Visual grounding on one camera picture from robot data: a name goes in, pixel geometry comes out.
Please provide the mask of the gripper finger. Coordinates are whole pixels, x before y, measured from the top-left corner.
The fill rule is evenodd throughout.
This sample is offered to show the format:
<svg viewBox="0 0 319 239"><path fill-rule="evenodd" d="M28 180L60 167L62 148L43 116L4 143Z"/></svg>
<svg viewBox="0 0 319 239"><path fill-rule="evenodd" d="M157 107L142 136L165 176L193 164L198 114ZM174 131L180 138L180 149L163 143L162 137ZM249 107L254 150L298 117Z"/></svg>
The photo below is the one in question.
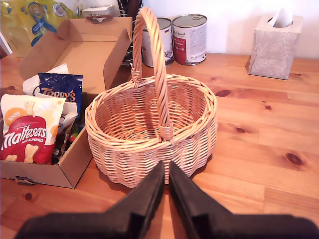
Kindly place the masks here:
<svg viewBox="0 0 319 239"><path fill-rule="evenodd" d="M164 163L106 211L107 239L143 239L164 193Z"/></svg>
<svg viewBox="0 0 319 239"><path fill-rule="evenodd" d="M233 214L202 191L174 162L169 163L169 191L190 239L232 239Z"/></svg>

